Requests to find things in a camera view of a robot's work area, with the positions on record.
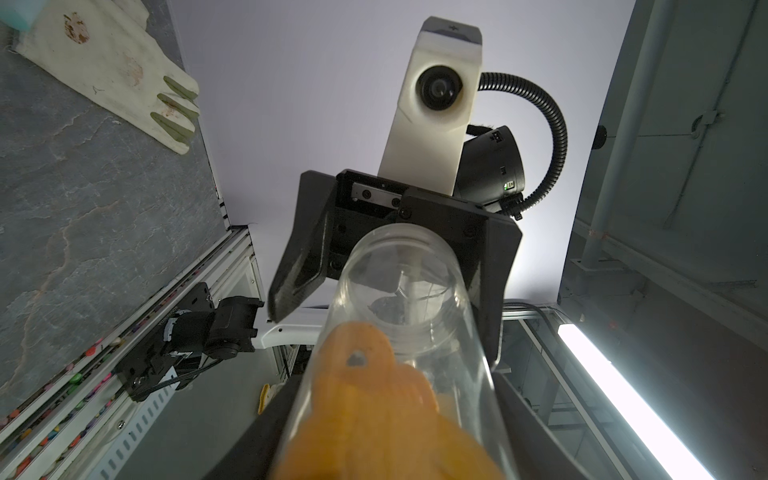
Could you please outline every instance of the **black cylindrical camera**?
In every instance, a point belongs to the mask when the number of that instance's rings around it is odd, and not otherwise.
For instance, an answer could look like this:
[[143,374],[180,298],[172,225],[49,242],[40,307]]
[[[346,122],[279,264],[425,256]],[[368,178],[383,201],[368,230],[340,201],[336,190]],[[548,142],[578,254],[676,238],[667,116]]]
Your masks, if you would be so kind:
[[462,90],[462,79],[453,68],[438,65],[428,68],[416,82],[416,91],[431,110],[445,110],[453,105]]

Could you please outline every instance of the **gray panel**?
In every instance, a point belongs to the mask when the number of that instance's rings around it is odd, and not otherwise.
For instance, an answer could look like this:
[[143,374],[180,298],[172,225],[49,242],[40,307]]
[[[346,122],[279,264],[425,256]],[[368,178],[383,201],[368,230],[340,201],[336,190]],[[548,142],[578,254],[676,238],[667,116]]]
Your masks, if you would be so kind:
[[[165,2],[147,31],[181,63]],[[200,135],[180,156],[0,38],[0,415],[225,230]]]
[[712,108],[751,0],[678,2],[640,135],[689,134]]
[[766,254],[768,237],[768,5],[758,4],[674,223],[674,229]]
[[272,349],[241,353],[176,392],[117,480],[198,480],[257,417],[265,383],[278,383]]
[[[587,222],[591,221],[613,146],[614,139],[609,138],[589,157],[578,209],[578,218]],[[614,216],[633,217],[660,228],[685,180],[694,146],[690,135],[639,137],[624,167]]]

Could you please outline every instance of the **white plastic rod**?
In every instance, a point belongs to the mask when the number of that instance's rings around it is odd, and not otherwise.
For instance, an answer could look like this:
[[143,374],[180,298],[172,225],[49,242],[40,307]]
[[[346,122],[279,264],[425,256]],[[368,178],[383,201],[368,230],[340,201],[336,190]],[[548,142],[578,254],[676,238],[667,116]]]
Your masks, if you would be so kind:
[[621,180],[621,172],[632,155],[634,141],[637,138],[637,132],[640,131],[645,105],[667,43],[674,8],[675,0],[656,0],[650,12],[640,55],[634,67],[629,93],[627,93],[627,101],[624,103],[624,111],[621,112],[616,141],[592,216],[589,237],[581,255],[581,264],[587,268],[595,268],[600,258],[601,244],[611,218],[611,209]]

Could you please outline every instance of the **orange object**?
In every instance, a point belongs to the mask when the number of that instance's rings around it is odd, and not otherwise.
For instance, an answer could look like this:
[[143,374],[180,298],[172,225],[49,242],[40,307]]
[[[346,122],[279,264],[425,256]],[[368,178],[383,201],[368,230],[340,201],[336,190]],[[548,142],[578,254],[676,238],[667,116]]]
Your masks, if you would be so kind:
[[16,475],[14,475],[13,478],[21,475],[24,469],[27,468],[30,463],[32,463],[32,457],[27,457],[22,463],[18,464],[18,467],[16,467]]
[[438,413],[427,378],[397,363],[374,325],[342,323],[318,353],[312,412],[272,480],[503,478],[482,446]]

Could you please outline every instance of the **black cable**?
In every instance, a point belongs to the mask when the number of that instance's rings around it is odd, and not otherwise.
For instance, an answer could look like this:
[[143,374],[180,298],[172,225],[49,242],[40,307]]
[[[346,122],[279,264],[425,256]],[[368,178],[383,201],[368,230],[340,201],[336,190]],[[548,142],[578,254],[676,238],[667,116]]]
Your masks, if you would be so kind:
[[177,377],[174,377],[174,378],[172,378],[170,380],[166,380],[165,382],[160,382],[160,383],[158,383],[155,386],[151,386],[151,387],[148,387],[146,389],[139,389],[139,390],[134,392],[133,397],[140,397],[140,396],[144,396],[144,395],[150,395],[151,393],[154,393],[157,390],[162,390],[162,389],[164,389],[165,387],[167,387],[169,385],[173,385],[174,383],[183,382],[184,380],[187,380],[187,379],[190,379],[192,377],[200,375],[202,372],[205,372],[206,370],[215,367],[216,365],[218,365],[221,362],[222,362],[222,360],[218,359],[218,360],[216,360],[216,361],[214,361],[212,363],[209,363],[208,365],[201,366],[197,370],[192,370],[191,372],[183,373],[183,374],[181,374],[181,375],[179,375]]
[[554,325],[552,325],[552,322],[549,321],[549,317],[547,316],[546,313],[544,313],[544,310],[542,310],[540,307],[534,305],[533,303],[526,303],[526,302],[504,302],[504,310],[511,310],[515,307],[534,310],[536,313],[539,314],[541,319],[544,320],[544,323],[547,325],[547,328],[549,328],[549,332],[552,334],[552,336],[554,336],[555,339],[558,338],[557,330],[554,329]]
[[552,190],[563,171],[565,153],[568,150],[568,129],[565,127],[565,118],[563,118],[558,104],[543,88],[524,78],[506,73],[485,71],[480,74],[480,85],[478,86],[478,91],[484,90],[505,91],[530,101],[544,114],[552,130],[552,159],[549,168],[536,190],[521,203],[511,207],[512,214],[519,214],[540,202]]

